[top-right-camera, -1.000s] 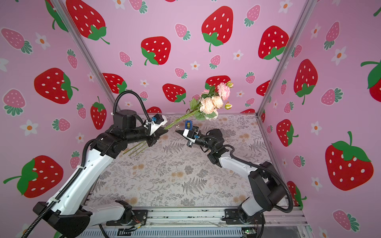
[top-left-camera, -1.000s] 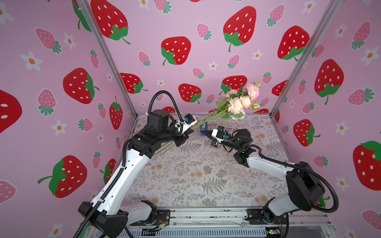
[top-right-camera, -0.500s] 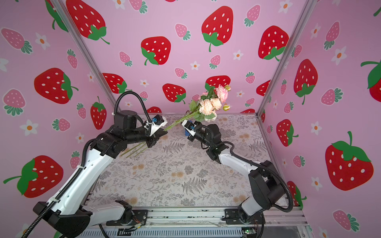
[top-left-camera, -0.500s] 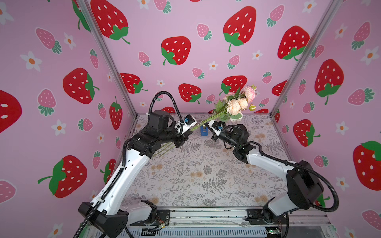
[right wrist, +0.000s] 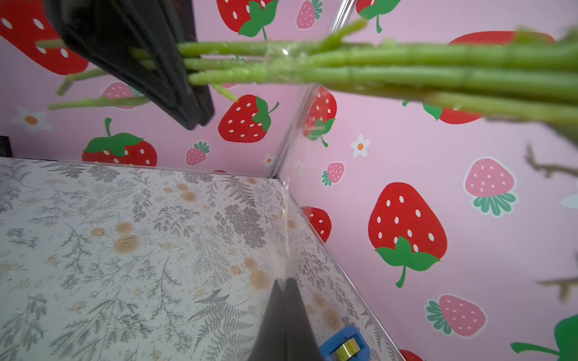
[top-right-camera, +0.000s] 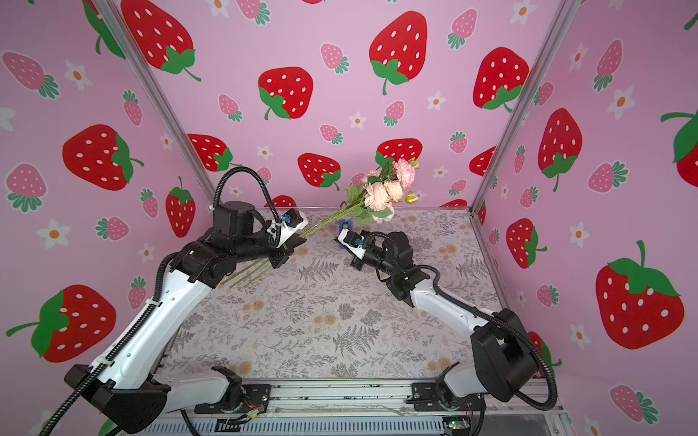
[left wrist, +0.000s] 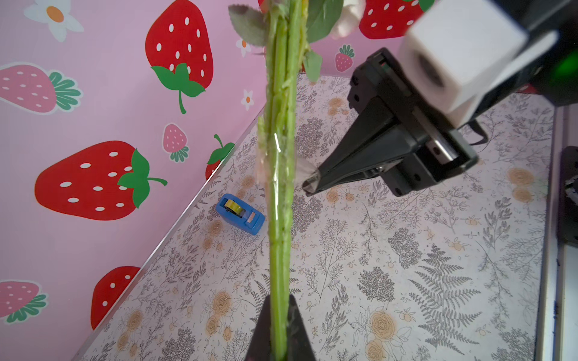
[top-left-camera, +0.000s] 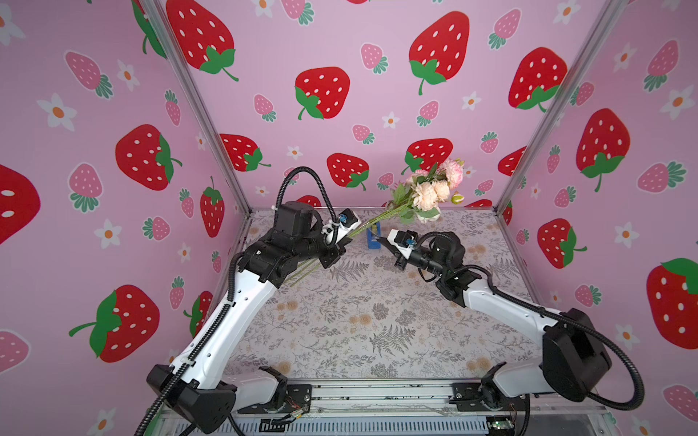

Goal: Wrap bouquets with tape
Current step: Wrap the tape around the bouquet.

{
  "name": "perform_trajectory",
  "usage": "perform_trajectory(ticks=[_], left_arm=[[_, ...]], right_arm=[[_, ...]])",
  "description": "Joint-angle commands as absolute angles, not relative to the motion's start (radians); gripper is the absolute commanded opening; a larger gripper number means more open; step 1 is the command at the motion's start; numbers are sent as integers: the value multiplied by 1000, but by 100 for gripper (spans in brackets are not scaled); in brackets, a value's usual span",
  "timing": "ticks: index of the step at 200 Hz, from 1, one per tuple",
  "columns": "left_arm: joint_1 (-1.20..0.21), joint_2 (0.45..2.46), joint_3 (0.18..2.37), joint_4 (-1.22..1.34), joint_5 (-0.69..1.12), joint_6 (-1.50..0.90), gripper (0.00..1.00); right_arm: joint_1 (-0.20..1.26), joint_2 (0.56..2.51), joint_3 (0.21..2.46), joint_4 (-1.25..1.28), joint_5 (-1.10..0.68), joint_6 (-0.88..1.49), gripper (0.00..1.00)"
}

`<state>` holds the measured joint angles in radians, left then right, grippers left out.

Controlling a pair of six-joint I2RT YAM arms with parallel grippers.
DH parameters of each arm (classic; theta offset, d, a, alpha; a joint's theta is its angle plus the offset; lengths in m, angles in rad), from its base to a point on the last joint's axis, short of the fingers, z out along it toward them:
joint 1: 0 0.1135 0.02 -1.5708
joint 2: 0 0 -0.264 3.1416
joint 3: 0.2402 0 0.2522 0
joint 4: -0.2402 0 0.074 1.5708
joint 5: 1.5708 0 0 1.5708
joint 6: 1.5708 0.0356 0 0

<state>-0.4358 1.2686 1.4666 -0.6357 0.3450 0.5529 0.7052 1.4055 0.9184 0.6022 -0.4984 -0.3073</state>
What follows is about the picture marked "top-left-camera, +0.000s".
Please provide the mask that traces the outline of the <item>blue tape dispenser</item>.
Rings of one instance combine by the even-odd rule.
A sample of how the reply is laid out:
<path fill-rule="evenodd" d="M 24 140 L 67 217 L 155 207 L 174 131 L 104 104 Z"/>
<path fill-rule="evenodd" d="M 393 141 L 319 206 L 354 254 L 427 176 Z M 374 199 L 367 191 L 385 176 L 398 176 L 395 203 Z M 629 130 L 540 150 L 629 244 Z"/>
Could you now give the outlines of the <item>blue tape dispenser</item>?
<path fill-rule="evenodd" d="M 366 231 L 367 247 L 369 250 L 379 250 L 381 243 L 378 238 L 381 236 L 380 224 L 375 223 Z"/>

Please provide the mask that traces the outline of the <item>pink flower bouquet green stems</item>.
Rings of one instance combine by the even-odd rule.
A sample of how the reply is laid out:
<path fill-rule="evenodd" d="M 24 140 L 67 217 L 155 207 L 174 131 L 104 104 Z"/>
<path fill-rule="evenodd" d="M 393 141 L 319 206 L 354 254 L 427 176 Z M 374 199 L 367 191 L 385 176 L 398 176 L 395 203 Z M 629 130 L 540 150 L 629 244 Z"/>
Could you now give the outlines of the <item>pink flower bouquet green stems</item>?
<path fill-rule="evenodd" d="M 423 169 L 421 167 L 423 162 L 424 160 L 421 158 L 416 160 L 416 166 L 411 169 L 412 174 L 406 181 L 398 183 L 392 189 L 392 199 L 386 204 L 385 212 L 362 223 L 358 229 L 349 234 L 351 239 L 367 231 L 375 223 L 393 217 L 399 217 L 407 223 L 411 223 L 415 219 L 426 223 L 439 218 L 441 203 L 449 200 L 452 190 L 456 189 L 463 181 L 463 163 L 459 160 L 445 159 Z M 334 210 L 319 175 L 307 166 L 298 166 L 285 174 L 285 179 L 276 198 L 274 211 L 283 205 L 287 187 L 292 185 L 296 176 L 301 173 L 310 174 L 314 178 L 325 201 L 331 221 L 336 221 L 338 213 Z"/>

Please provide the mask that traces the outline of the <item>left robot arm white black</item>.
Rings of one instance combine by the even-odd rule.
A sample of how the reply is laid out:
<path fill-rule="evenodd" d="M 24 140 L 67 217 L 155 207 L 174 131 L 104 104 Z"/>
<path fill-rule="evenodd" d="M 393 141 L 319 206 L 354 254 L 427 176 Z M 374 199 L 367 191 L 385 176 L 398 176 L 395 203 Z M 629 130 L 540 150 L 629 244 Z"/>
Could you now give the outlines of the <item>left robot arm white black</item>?
<path fill-rule="evenodd" d="M 288 379 L 281 372 L 261 366 L 225 383 L 225 367 L 256 314 L 299 263 L 319 260 L 325 268 L 332 266 L 345 253 L 349 235 L 360 223 L 350 209 L 323 223 L 307 203 L 276 207 L 273 227 L 231 260 L 226 294 L 202 330 L 173 363 L 158 364 L 149 372 L 147 383 L 157 397 L 136 434 L 147 432 L 163 406 L 205 434 L 216 431 L 241 409 L 283 409 Z"/>

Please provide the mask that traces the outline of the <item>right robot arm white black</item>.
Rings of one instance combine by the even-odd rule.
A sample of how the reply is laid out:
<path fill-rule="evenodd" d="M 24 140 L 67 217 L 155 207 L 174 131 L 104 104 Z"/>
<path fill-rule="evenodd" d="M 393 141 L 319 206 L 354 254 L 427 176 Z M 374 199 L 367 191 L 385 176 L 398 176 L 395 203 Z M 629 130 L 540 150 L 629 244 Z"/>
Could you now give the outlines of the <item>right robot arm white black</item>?
<path fill-rule="evenodd" d="M 540 359 L 499 363 L 481 379 L 478 399 L 490 410 L 504 408 L 519 396 L 558 394 L 581 403 L 589 399 L 618 411 L 638 409 L 645 400 L 645 384 L 636 365 L 612 340 L 597 332 L 582 311 L 567 312 L 528 303 L 494 285 L 485 267 L 466 265 L 465 248 L 455 234 L 392 230 L 379 238 L 396 258 L 396 267 L 412 265 L 431 274 L 443 298 L 481 312 L 523 334 L 540 347 Z M 633 393 L 628 401 L 613 401 L 594 393 L 612 369 L 616 357 L 629 372 Z"/>

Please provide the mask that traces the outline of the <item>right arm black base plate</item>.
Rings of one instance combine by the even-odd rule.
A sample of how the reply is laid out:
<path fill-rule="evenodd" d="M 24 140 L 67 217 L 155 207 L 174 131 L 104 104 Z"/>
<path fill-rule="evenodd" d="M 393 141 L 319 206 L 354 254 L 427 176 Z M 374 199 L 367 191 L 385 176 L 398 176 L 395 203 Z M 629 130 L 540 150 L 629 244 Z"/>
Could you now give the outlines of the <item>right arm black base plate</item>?
<path fill-rule="evenodd" d="M 449 403 L 459 412 L 524 412 L 525 397 L 508 398 L 496 387 L 481 383 L 453 383 Z"/>

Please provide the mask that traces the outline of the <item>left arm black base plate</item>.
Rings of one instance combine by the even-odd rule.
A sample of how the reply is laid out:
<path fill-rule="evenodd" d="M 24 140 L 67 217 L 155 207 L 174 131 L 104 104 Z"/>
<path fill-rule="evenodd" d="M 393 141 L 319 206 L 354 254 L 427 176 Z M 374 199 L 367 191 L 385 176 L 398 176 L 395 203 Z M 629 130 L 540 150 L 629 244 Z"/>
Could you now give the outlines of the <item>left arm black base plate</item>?
<path fill-rule="evenodd" d="M 291 383 L 278 387 L 267 403 L 252 404 L 241 408 L 238 414 L 289 414 L 295 411 L 307 412 L 311 405 L 313 393 L 312 384 Z"/>

